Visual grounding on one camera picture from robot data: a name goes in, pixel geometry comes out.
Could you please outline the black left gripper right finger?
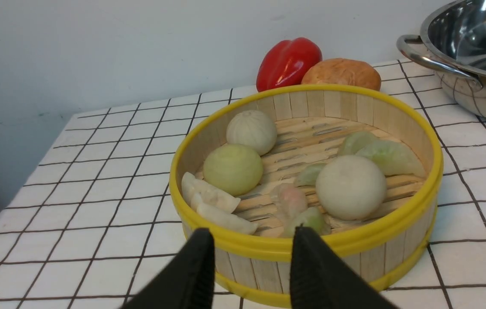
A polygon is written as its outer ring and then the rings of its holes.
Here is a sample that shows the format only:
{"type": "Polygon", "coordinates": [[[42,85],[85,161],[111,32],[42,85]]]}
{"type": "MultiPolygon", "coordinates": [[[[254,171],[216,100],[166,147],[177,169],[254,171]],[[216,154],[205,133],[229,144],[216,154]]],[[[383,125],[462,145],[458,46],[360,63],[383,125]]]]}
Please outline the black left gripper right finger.
{"type": "Polygon", "coordinates": [[[293,309],[396,309],[311,227],[296,227],[290,261],[293,309]]]}

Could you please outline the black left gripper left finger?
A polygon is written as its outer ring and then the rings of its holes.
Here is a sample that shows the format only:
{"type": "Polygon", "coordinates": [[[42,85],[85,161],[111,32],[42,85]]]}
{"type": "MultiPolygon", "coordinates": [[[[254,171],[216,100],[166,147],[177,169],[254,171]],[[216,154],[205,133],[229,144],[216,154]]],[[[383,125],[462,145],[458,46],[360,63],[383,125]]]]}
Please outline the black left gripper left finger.
{"type": "Polygon", "coordinates": [[[176,256],[123,309],[211,309],[215,282],[214,238],[196,229],[176,256]]]}

